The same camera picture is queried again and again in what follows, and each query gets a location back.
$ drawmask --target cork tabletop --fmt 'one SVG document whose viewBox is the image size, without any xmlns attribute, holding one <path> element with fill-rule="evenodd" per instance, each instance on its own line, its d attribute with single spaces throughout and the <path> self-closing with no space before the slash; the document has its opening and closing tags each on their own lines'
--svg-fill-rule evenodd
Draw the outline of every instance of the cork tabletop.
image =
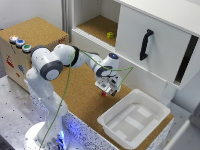
<svg viewBox="0 0 200 150">
<path fill-rule="evenodd" d="M 37 45 L 47 46 L 68 34 L 40 17 L 35 17 L 0 31 L 0 37 L 9 42 L 12 35 L 24 39 L 32 47 Z"/>
<path fill-rule="evenodd" d="M 103 16 L 98 16 L 77 27 L 115 47 L 118 23 Z M 113 32 L 113 39 L 107 38 L 108 32 Z"/>
<path fill-rule="evenodd" d="M 61 75 L 52 81 L 55 91 L 61 97 L 64 93 L 67 77 L 68 68 L 64 68 Z M 115 97 L 110 95 L 103 97 L 101 96 L 101 90 L 95 86 L 95 82 L 95 74 L 85 63 L 80 68 L 72 68 L 69 87 L 64 100 L 69 107 L 69 111 L 120 150 L 124 150 L 105 134 L 103 127 L 97 122 L 97 118 L 131 92 L 131 89 L 122 85 L 120 92 Z M 145 150 L 172 119 L 173 115 L 170 114 L 136 150 Z"/>
</svg>

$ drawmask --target white plastic bin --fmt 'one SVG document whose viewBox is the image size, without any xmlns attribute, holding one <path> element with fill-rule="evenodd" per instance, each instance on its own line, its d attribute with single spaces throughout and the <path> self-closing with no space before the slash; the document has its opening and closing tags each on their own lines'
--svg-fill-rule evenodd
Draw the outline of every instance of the white plastic bin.
<svg viewBox="0 0 200 150">
<path fill-rule="evenodd" d="M 136 89 L 102 114 L 98 122 L 122 147 L 135 149 L 169 113 L 169 108 Z"/>
</svg>

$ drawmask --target drawer handle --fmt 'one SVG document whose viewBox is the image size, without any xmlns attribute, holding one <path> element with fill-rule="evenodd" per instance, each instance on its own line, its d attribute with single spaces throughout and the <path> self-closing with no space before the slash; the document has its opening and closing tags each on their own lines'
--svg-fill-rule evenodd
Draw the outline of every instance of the drawer handle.
<svg viewBox="0 0 200 150">
<path fill-rule="evenodd" d="M 148 57 L 148 55 L 145 53 L 147 49 L 147 43 L 148 43 L 148 37 L 153 34 L 153 31 L 150 29 L 147 30 L 147 33 L 144 35 L 143 42 L 142 42 L 142 48 L 140 52 L 140 60 L 144 60 L 145 58 Z"/>
</svg>

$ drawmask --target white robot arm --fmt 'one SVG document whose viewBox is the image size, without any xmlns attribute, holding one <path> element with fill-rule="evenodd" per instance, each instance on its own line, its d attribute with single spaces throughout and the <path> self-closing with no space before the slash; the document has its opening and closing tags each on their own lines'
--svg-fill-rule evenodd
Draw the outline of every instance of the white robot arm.
<svg viewBox="0 0 200 150">
<path fill-rule="evenodd" d="M 71 62 L 71 57 L 74 52 L 75 55 Z M 114 96 L 121 87 L 122 79 L 115 71 L 118 69 L 119 57 L 113 53 L 110 53 L 104 60 L 102 60 L 97 53 L 82 53 L 74 46 L 59 44 L 52 52 L 50 52 L 45 46 L 40 45 L 32 49 L 31 61 L 32 68 L 28 70 L 26 74 L 27 84 L 48 109 L 45 124 L 40 129 L 35 139 L 35 141 L 38 142 L 36 143 L 38 146 L 42 143 L 47 130 L 53 122 L 61 102 L 61 97 L 56 94 L 50 81 L 59 76 L 63 66 L 69 67 L 71 62 L 71 67 L 78 68 L 86 62 L 96 75 L 95 79 L 97 81 L 95 85 L 105 93 Z M 60 108 L 61 109 L 53 124 L 53 128 L 49 131 L 43 141 L 43 149 L 49 149 L 49 144 L 51 144 L 52 141 L 55 142 L 53 139 L 56 139 L 56 136 L 60 135 L 60 132 L 63 130 L 62 116 L 67 113 L 68 107 L 63 103 Z"/>
</svg>

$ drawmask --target green cable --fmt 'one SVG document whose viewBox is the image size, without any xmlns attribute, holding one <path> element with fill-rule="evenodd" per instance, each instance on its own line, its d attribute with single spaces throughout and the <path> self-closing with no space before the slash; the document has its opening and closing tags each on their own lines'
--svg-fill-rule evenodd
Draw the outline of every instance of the green cable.
<svg viewBox="0 0 200 150">
<path fill-rule="evenodd" d="M 106 68 L 104 66 L 102 66 L 101 64 L 99 64 L 97 61 L 95 61 L 90 55 L 88 55 L 85 51 L 81 50 L 81 52 L 85 55 L 87 55 L 90 59 L 92 59 L 96 64 L 98 64 L 99 66 L 107 69 L 107 70 L 112 70 L 112 71 L 124 71 L 124 70 L 129 70 L 129 72 L 126 74 L 126 76 L 123 78 L 123 80 L 121 81 L 121 83 L 118 85 L 117 87 L 117 90 L 119 89 L 119 87 L 122 85 L 122 83 L 124 82 L 124 80 L 126 79 L 126 77 L 129 75 L 129 73 L 133 70 L 133 67 L 129 67 L 129 68 L 125 68 L 125 69 L 109 69 L 109 68 Z"/>
<path fill-rule="evenodd" d="M 70 65 L 69 65 L 69 72 L 68 72 L 67 84 L 66 84 L 66 87 L 65 87 L 64 94 L 63 94 L 63 96 L 62 96 L 62 100 L 60 101 L 60 104 L 59 104 L 58 110 L 57 110 L 57 112 L 56 112 L 56 115 L 55 115 L 55 117 L 54 117 L 54 119 L 53 119 L 53 121 L 52 121 L 50 127 L 48 128 L 48 130 L 47 130 L 47 132 L 46 132 L 46 134 L 45 134 L 45 136 L 44 136 L 44 138 L 43 138 L 43 140 L 42 140 L 42 143 L 41 143 L 41 145 L 40 145 L 39 150 L 41 149 L 41 147 L 42 147 L 42 145 L 43 145 L 43 143 L 44 143 L 44 140 L 46 139 L 46 136 L 47 136 L 47 134 L 49 133 L 49 130 L 51 129 L 52 125 L 54 124 L 54 122 L 55 122 L 55 120 L 56 120 L 56 117 L 58 116 L 58 113 L 59 113 L 59 111 L 60 111 L 60 107 L 62 106 L 62 102 L 63 102 L 63 100 L 64 100 L 64 97 L 65 97 L 65 94 L 66 94 L 66 91 L 67 91 L 67 88 L 68 88 L 68 84 L 69 84 L 71 63 L 72 63 L 72 58 L 74 58 L 75 52 L 76 52 L 76 51 L 74 51 L 74 53 L 73 53 L 72 56 L 71 56 L 71 62 L 70 62 Z"/>
<path fill-rule="evenodd" d="M 63 96 L 62 96 L 62 100 L 61 100 L 61 102 L 60 102 L 60 104 L 59 104 L 59 107 L 58 107 L 58 110 L 57 110 L 57 112 L 56 112 L 56 115 L 55 115 L 55 117 L 54 117 L 54 119 L 53 119 L 53 121 L 52 121 L 50 127 L 48 128 L 48 130 L 47 130 L 47 132 L 46 132 L 46 134 L 45 134 L 45 136 L 44 136 L 44 138 L 43 138 L 43 140 L 42 140 L 42 143 L 41 143 L 41 145 L 40 145 L 39 150 L 41 149 L 41 147 L 42 147 L 42 145 L 43 145 L 43 143 L 44 143 L 44 140 L 46 139 L 46 136 L 47 136 L 47 134 L 49 133 L 49 130 L 51 129 L 52 125 L 54 124 L 54 122 L 55 122 L 55 120 L 56 120 L 56 118 L 57 118 L 57 116 L 58 116 L 58 113 L 59 113 L 59 111 L 60 111 L 60 107 L 61 107 L 61 105 L 62 105 L 62 102 L 63 102 L 63 100 L 64 100 L 64 97 L 65 97 L 65 94 L 66 94 L 66 91 L 67 91 L 67 88 L 68 88 L 68 85 L 69 85 L 69 78 L 70 78 L 70 71 L 71 71 L 71 63 L 72 63 L 72 58 L 74 57 L 75 52 L 76 52 L 76 51 L 74 51 L 74 53 L 73 53 L 72 56 L 71 56 L 71 62 L 70 62 L 70 65 L 69 65 L 69 72 L 68 72 L 67 84 L 66 84 L 66 87 L 65 87 L 64 94 L 63 94 Z M 121 81 L 120 85 L 117 87 L 117 90 L 118 90 L 119 87 L 122 85 L 123 81 L 124 81 L 124 80 L 126 79 L 126 77 L 129 75 L 129 73 L 133 70 L 133 67 L 129 67 L 129 68 L 125 68 L 125 69 L 109 69 L 109 68 L 106 68 L 106 67 L 102 66 L 101 64 L 99 64 L 97 61 L 95 61 L 95 60 L 94 60 L 90 55 L 88 55 L 85 51 L 81 50 L 81 52 L 82 52 L 83 54 L 87 55 L 87 56 L 88 56 L 90 59 L 92 59 L 96 64 L 98 64 L 99 66 L 101 66 L 101 67 L 103 67 L 103 68 L 105 68 L 105 69 L 107 69 L 107 70 L 112 70 L 112 71 L 124 71 L 124 70 L 130 69 L 129 72 L 126 74 L 126 76 L 125 76 L 125 77 L 123 78 L 123 80 Z"/>
</svg>

